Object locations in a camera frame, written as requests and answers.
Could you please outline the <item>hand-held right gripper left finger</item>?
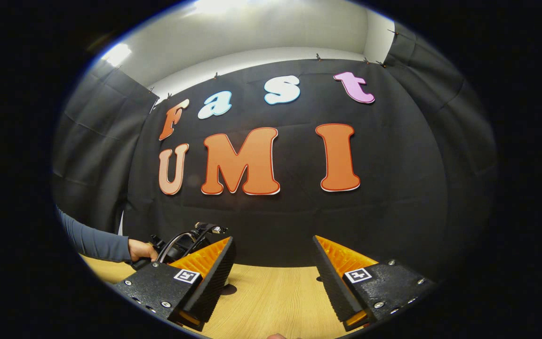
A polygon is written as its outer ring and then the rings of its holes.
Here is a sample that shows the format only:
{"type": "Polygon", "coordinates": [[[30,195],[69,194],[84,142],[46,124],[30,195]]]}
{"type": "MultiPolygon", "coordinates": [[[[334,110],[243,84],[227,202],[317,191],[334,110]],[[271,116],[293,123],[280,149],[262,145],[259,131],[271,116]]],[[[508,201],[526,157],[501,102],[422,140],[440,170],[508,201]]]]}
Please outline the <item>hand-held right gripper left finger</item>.
{"type": "Polygon", "coordinates": [[[235,256],[230,236],[170,264],[149,262],[113,288],[154,317],[201,331],[215,310],[235,256]]]}

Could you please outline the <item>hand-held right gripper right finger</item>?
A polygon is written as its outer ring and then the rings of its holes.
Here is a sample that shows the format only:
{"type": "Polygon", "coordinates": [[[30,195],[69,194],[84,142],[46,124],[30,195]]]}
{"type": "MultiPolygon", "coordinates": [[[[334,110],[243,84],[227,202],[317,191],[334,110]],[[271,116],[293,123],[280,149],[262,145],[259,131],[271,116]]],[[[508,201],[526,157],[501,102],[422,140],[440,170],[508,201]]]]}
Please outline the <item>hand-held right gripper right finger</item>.
{"type": "Polygon", "coordinates": [[[312,241],[323,287],[346,331],[385,323],[436,288],[400,260],[374,260],[318,235],[312,241]]]}

